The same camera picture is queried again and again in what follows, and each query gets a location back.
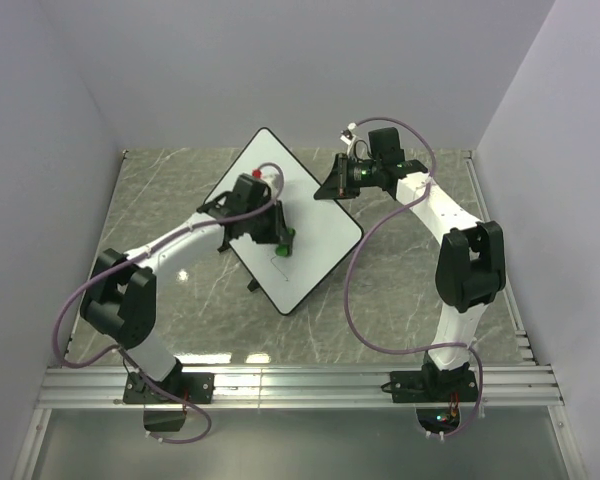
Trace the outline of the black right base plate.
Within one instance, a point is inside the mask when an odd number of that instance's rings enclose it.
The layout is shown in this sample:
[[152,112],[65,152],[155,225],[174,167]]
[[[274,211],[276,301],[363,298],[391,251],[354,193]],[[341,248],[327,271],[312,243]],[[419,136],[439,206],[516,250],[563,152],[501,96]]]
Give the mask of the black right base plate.
[[382,384],[383,393],[394,403],[473,402],[478,399],[479,382],[471,370],[453,371],[422,368],[420,371],[392,371]]

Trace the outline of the white whiteboard black frame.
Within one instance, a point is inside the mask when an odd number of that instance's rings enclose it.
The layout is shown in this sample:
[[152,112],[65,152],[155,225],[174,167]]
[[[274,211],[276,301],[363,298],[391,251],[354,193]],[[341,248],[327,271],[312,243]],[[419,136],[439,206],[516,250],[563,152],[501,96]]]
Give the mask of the white whiteboard black frame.
[[295,231],[291,255],[279,256],[273,245],[258,245],[248,236],[232,241],[230,248],[278,313],[289,315],[355,250],[364,231],[337,202],[313,198],[319,181],[266,127],[249,140],[207,198],[232,189],[240,174],[267,162],[283,172],[280,201],[285,222]]

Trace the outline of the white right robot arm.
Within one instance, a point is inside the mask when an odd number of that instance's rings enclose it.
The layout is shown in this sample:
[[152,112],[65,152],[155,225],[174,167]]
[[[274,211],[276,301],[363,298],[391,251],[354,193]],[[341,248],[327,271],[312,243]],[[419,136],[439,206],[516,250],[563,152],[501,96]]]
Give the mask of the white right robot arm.
[[355,199],[377,187],[411,210],[439,245],[435,287],[442,309],[434,340],[420,371],[393,373],[386,388],[395,401],[473,401],[481,383],[469,367],[470,346],[506,285],[502,228],[463,209],[436,183],[432,166],[407,159],[396,128],[373,130],[364,141],[355,127],[342,132],[347,149],[335,156],[315,199]]

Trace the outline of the aluminium rail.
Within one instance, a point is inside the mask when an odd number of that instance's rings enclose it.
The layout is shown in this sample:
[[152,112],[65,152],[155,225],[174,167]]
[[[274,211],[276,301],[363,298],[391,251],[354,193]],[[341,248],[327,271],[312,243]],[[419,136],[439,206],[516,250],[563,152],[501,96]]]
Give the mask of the aluminium rail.
[[[205,365],[187,373],[214,375],[209,410],[219,409],[377,409],[395,408],[380,386],[394,365]],[[38,409],[123,408],[126,370],[122,367],[49,369],[35,407]],[[495,366],[484,369],[486,407],[561,406],[553,370],[547,366]]]
[[469,173],[471,184],[480,210],[481,221],[478,222],[479,230],[481,230],[484,234],[483,247],[485,247],[485,250],[480,253],[480,258],[482,260],[487,260],[489,264],[489,282],[494,288],[494,292],[486,297],[487,305],[485,306],[485,310],[488,310],[490,305],[495,303],[498,298],[503,298],[508,309],[508,318],[512,324],[516,341],[516,350],[521,356],[522,363],[525,365],[538,365],[531,348],[527,332],[522,324],[521,315],[519,313],[513,292],[511,287],[508,285],[503,230],[496,221],[491,219],[487,210],[486,201],[479,184],[478,175],[473,161],[473,152],[471,150],[467,150],[464,152],[464,154],[467,171]]

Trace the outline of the aluminium front rail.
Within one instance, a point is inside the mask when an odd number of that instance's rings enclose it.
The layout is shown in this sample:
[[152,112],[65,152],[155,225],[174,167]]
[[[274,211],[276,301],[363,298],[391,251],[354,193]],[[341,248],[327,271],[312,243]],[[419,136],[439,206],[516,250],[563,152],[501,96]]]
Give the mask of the aluminium front rail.
[[[209,410],[219,409],[377,409],[395,408],[380,386],[394,365],[205,365],[187,373],[214,375]],[[38,409],[123,408],[126,370],[122,367],[49,369],[35,407]],[[547,366],[495,366],[484,369],[486,407],[561,406],[553,370]]]

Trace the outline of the green whiteboard eraser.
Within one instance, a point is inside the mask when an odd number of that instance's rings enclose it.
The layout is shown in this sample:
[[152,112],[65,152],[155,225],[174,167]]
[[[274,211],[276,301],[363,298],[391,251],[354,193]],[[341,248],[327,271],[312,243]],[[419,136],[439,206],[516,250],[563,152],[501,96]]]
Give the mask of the green whiteboard eraser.
[[285,228],[280,234],[278,244],[275,248],[275,255],[281,258],[288,258],[292,255],[293,242],[296,231],[293,228]]

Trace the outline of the aluminium right side rail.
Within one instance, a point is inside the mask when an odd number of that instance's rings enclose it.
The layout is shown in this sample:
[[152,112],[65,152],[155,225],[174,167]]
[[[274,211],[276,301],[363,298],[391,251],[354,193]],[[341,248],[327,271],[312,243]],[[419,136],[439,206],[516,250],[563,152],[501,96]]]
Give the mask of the aluminium right side rail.
[[487,260],[489,264],[489,282],[494,288],[494,292],[486,297],[487,305],[485,306],[485,310],[488,310],[490,305],[495,303],[498,298],[503,298],[508,309],[508,318],[512,324],[516,341],[516,350],[521,356],[522,363],[525,365],[538,365],[531,348],[527,332],[522,324],[521,315],[519,313],[513,292],[511,287],[508,285],[503,230],[496,221],[491,219],[487,210],[486,201],[479,184],[478,175],[473,161],[473,152],[471,150],[467,150],[464,152],[464,154],[467,171],[469,173],[471,184],[480,210],[481,221],[478,222],[479,230],[481,230],[484,234],[483,247],[485,247],[485,250],[480,253],[480,258],[482,260]]

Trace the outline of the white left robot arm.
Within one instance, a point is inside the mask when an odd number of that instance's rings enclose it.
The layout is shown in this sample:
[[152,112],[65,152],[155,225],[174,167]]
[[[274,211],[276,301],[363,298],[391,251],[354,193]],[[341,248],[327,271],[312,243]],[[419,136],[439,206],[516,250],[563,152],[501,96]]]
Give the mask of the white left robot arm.
[[282,170],[265,163],[238,176],[233,187],[201,205],[180,226],[125,253],[107,249],[96,259],[79,313],[147,379],[160,402],[186,395],[182,364],[155,333],[158,287],[179,268],[244,236],[275,253],[292,253],[295,231],[286,224],[279,196]]

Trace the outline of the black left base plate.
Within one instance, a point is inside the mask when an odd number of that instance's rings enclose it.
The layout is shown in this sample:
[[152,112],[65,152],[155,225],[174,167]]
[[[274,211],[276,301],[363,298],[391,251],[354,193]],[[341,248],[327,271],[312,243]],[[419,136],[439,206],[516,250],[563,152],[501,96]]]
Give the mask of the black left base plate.
[[[157,382],[162,390],[194,404],[210,404],[214,391],[215,376],[210,372],[181,373],[177,378]],[[127,376],[123,404],[157,405],[172,403],[172,400],[156,392],[139,373]]]

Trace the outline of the black whiteboard stand foot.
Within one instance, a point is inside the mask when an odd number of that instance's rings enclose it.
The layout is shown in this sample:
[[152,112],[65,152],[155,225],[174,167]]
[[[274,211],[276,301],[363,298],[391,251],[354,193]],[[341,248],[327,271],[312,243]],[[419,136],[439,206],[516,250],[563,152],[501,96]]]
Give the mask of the black whiteboard stand foot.
[[255,280],[255,279],[252,279],[252,280],[251,280],[251,281],[248,283],[248,285],[247,285],[247,289],[248,289],[250,292],[254,292],[254,291],[258,290],[259,288],[260,288],[260,284],[259,284],[259,282],[258,282],[257,280]]

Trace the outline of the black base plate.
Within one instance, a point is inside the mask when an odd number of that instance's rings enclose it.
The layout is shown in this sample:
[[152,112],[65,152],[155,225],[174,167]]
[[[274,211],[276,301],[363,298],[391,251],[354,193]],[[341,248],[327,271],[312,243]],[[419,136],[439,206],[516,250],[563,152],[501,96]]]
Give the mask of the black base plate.
[[[215,376],[210,372],[181,373],[177,378],[157,382],[162,390],[194,404],[210,404],[214,391]],[[139,373],[127,376],[123,404],[157,405],[172,403],[172,400],[156,392]]]
[[382,384],[383,393],[394,403],[473,402],[478,399],[479,382],[471,370],[453,371],[422,368],[420,371],[392,371]]

